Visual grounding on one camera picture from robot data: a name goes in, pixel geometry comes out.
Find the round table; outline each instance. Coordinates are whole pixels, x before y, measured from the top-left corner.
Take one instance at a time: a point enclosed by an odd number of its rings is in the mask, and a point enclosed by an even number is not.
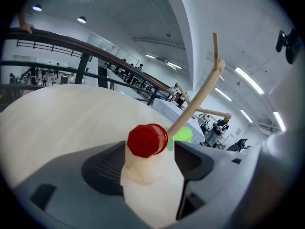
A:
[[[14,188],[55,157],[126,141],[133,128],[149,123],[163,127],[172,124],[145,102],[105,88],[78,84],[45,87],[21,97],[0,114],[2,172]],[[174,184],[170,169],[166,170],[169,171],[164,178]],[[152,227],[174,222],[182,176],[177,178],[177,184],[170,195],[173,202],[168,221]]]

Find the black camera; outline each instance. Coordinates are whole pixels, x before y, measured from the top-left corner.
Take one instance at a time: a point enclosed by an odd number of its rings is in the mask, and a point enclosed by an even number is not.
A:
[[[302,45],[302,39],[300,34],[296,29],[292,29],[290,34],[285,35],[284,31],[280,31],[276,43],[276,51],[280,52],[284,47],[286,47],[286,59],[289,64],[293,64],[300,52]]]

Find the hand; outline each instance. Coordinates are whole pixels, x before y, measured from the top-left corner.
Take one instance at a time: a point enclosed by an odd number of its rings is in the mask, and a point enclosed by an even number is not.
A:
[[[20,25],[20,30],[27,31],[29,34],[32,34],[32,29],[34,29],[34,26],[32,24],[23,23]]]

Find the person's arm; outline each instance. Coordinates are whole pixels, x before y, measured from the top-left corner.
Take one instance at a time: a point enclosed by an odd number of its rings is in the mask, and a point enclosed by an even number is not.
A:
[[[25,8],[24,8],[24,6],[22,6],[22,8],[20,9],[20,11],[18,13],[18,20],[19,20],[20,30],[27,31],[29,34],[33,33],[31,29],[34,29],[34,26],[32,24],[27,24],[25,22]]]

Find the railing post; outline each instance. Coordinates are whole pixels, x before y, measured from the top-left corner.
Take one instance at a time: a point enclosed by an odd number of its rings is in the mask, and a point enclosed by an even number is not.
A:
[[[151,97],[150,97],[150,99],[149,99],[149,101],[147,103],[148,106],[153,103],[153,101],[154,101],[154,99],[155,99],[155,97],[156,97],[156,95],[158,93],[158,90],[159,90],[158,87],[154,90],[154,93],[151,95]]]
[[[86,69],[86,65],[87,65],[89,56],[90,55],[85,54],[85,53],[82,54],[81,61],[80,61],[80,64],[78,65],[77,73],[76,73],[76,76],[75,76],[75,83],[74,84],[81,84],[82,77],[84,76],[84,72],[85,72],[85,69]]]

